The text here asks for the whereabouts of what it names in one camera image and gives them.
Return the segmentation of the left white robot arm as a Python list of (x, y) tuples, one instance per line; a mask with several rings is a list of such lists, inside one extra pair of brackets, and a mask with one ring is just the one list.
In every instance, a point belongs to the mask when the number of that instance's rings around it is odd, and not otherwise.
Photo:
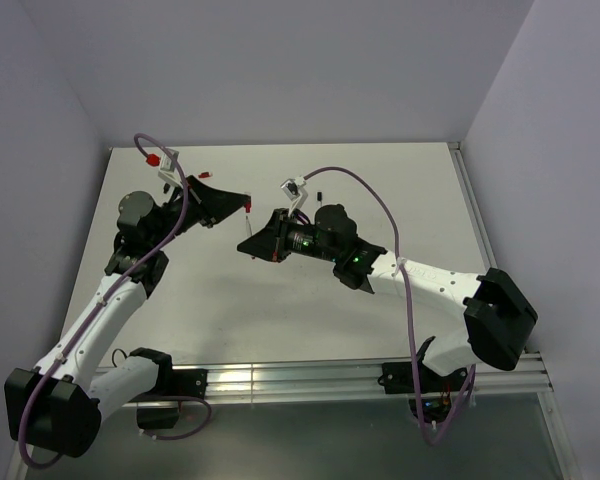
[(194, 176), (186, 182), (162, 205), (144, 191), (121, 199), (114, 252), (93, 298), (32, 369), (16, 368), (8, 376), (10, 435), (28, 467), (55, 463), (34, 461), (29, 447), (50, 451), (56, 459), (82, 456), (104, 421), (130, 401), (204, 401), (202, 395), (176, 392), (171, 356), (153, 349), (137, 348), (108, 373), (96, 373), (122, 327), (165, 273), (164, 247), (189, 228), (211, 228), (251, 203), (247, 194), (212, 188)]

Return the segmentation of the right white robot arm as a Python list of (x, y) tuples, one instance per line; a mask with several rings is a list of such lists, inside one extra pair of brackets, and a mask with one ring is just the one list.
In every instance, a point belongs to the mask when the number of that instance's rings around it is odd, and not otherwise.
[(291, 254), (328, 261), (333, 275), (352, 290), (412, 299), (447, 314), (457, 328), (434, 334), (412, 368), (415, 383), (426, 390), (475, 363), (514, 370), (538, 320), (507, 272), (452, 272), (402, 259), (362, 239), (340, 204), (321, 207), (311, 224), (297, 223), (277, 209), (237, 250), (272, 263)]

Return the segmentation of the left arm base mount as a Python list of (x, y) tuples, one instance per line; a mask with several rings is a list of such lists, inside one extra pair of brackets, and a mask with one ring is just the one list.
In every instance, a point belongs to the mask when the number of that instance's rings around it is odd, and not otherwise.
[(185, 403), (202, 407), (205, 425), (211, 417), (211, 410), (205, 405), (208, 375), (209, 371), (203, 368), (176, 369), (163, 389), (135, 397), (133, 402), (139, 404), (137, 426), (145, 431), (172, 430), (183, 418)]

